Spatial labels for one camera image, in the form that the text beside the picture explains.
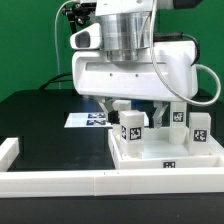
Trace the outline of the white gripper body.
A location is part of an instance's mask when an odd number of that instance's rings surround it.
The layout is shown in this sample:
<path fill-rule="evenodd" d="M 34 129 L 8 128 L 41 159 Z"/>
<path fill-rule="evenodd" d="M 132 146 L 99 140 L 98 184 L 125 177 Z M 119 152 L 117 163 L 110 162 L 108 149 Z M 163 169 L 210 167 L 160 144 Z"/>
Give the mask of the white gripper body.
<path fill-rule="evenodd" d="M 157 42 L 157 65 L 166 82 L 180 95 L 192 98 L 198 91 L 195 47 L 191 41 Z M 72 58 L 73 82 L 81 95 L 152 101 L 178 101 L 161 82 L 153 67 L 150 49 L 131 62 L 112 63 L 100 50 L 77 51 Z"/>

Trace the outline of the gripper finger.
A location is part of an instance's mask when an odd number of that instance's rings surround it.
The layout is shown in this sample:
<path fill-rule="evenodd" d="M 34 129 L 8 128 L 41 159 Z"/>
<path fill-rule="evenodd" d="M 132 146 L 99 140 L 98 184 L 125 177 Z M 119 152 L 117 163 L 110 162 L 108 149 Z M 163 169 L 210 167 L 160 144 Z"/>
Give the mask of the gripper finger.
<path fill-rule="evenodd" d="M 159 129 L 162 127 L 162 117 L 168 105 L 162 101 L 154 101 L 153 107 L 155 108 L 155 112 L 149 117 L 149 127 Z"/>
<path fill-rule="evenodd" d="M 99 105 L 106 115 L 106 120 L 111 124 L 119 123 L 119 113 L 114 109 L 112 101 L 100 101 Z"/>

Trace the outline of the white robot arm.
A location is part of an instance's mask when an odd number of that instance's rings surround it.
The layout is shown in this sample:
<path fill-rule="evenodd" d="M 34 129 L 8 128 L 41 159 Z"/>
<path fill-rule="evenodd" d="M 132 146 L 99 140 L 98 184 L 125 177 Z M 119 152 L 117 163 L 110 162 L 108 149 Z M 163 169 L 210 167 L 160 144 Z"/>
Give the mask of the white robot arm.
<path fill-rule="evenodd" d="M 197 93 L 198 44 L 182 33 L 154 32 L 157 9 L 193 8 L 187 0 L 82 0 L 96 21 L 70 37 L 73 83 L 81 95 L 151 100 L 162 126 L 166 102 Z"/>

